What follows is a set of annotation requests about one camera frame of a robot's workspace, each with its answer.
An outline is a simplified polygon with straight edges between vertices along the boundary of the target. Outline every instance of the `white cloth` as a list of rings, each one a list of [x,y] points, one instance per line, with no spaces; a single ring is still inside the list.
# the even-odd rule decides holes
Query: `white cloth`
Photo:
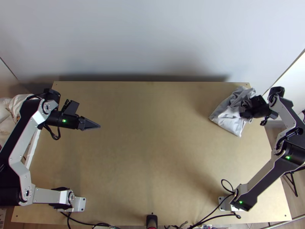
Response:
[[[16,95],[14,98],[0,98],[0,146],[3,146],[20,118],[20,108],[28,96]]]
[[[252,122],[252,119],[242,118],[239,113],[251,104],[250,98],[254,96],[256,96],[254,88],[239,86],[218,105],[209,119],[232,134],[241,137],[245,124]]]

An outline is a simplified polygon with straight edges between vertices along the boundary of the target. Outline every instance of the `cable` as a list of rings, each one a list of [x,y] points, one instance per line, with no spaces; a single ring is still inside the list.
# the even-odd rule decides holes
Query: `cable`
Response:
[[[229,189],[227,189],[227,188],[224,186],[224,184],[223,184],[224,181],[226,181],[226,182],[231,186],[231,189],[232,189],[232,190],[229,190]],[[208,218],[210,215],[212,215],[212,214],[219,208],[219,206],[220,206],[227,198],[229,198],[230,196],[233,196],[233,195],[234,195],[233,186],[232,186],[232,184],[231,184],[228,180],[222,179],[222,180],[221,180],[221,184],[222,184],[222,187],[223,187],[226,191],[230,192],[231,194],[228,195],[227,197],[225,197],[225,198],[220,202],[220,204],[219,204],[210,214],[208,214],[206,217],[204,217],[203,219],[201,219],[198,223],[196,223],[196,224],[190,226],[188,229],[193,229],[194,227],[197,227],[197,226],[199,226],[199,225],[202,225],[203,223],[205,223],[205,222],[207,222],[207,221],[209,221],[209,220],[211,220],[211,219],[215,219],[215,218],[219,218],[219,217],[224,217],[224,216],[236,216],[238,219],[241,218],[240,215],[238,215],[238,214],[236,214],[235,212],[233,212],[233,214],[218,215],[218,216],[214,216],[214,217],[211,217],[211,218],[205,220],[205,219]]]
[[[71,229],[70,224],[69,224],[70,216],[71,216],[71,212],[68,213],[68,217],[67,217],[67,225],[68,225],[69,229]]]
[[[78,221],[78,220],[72,218],[72,217],[71,217],[71,214],[70,214],[70,216],[69,216],[69,215],[66,215],[66,214],[63,213],[63,212],[60,212],[60,213],[63,214],[65,217],[69,218],[69,220],[72,220],[72,221],[74,221],[74,222],[76,222],[76,223],[79,223],[79,224],[82,224],[82,225],[93,226],[92,228],[95,228],[96,226],[103,226],[103,227],[112,227],[112,228],[115,228],[115,229],[121,229],[121,228],[119,228],[119,227],[112,226],[112,225],[110,225],[110,224],[108,224],[108,223],[97,223],[97,224],[84,223],[84,222],[81,222],[81,221]]]
[[[51,128],[50,128],[47,124],[44,123],[44,124],[43,124],[43,127],[44,127],[47,131],[49,131],[50,135],[52,136],[52,138],[53,138],[54,140],[60,139],[61,135],[60,135],[59,126],[57,127],[57,132],[58,132],[57,135],[53,133],[53,131],[51,130]]]
[[[230,191],[229,189],[227,189],[227,188],[223,185],[223,182],[224,182],[224,181],[226,181],[226,182],[231,186],[232,191]],[[226,179],[222,179],[222,180],[221,180],[221,184],[222,184],[222,187],[223,187],[225,190],[227,190],[228,192],[234,194],[233,186],[231,185],[231,183],[230,183],[229,181],[227,181]]]
[[[302,113],[304,115],[304,118],[303,118],[303,122],[305,121],[305,110],[302,110]]]
[[[241,219],[241,216],[240,216],[240,215],[238,215],[238,214],[236,214],[235,212],[233,212],[233,214],[225,214],[225,215],[218,215],[218,216],[211,217],[211,218],[209,218],[209,219],[207,219],[207,220],[201,222],[201,224],[203,224],[203,223],[205,223],[205,222],[207,222],[207,221],[210,221],[210,220],[212,220],[212,219],[219,218],[219,217],[224,217],[224,216],[236,216],[236,218]]]
[[[212,215],[212,214],[219,208],[219,206],[220,206],[227,198],[229,198],[230,196],[233,196],[233,194],[230,194],[230,195],[228,195],[227,197],[225,197],[225,198],[220,202],[220,204],[219,204],[210,214],[208,214],[206,217],[202,218],[198,223],[196,223],[196,224],[190,226],[189,229],[192,229],[192,228],[194,228],[194,227],[197,227],[197,226],[203,224],[203,221],[204,221],[206,218],[208,218],[210,215]]]

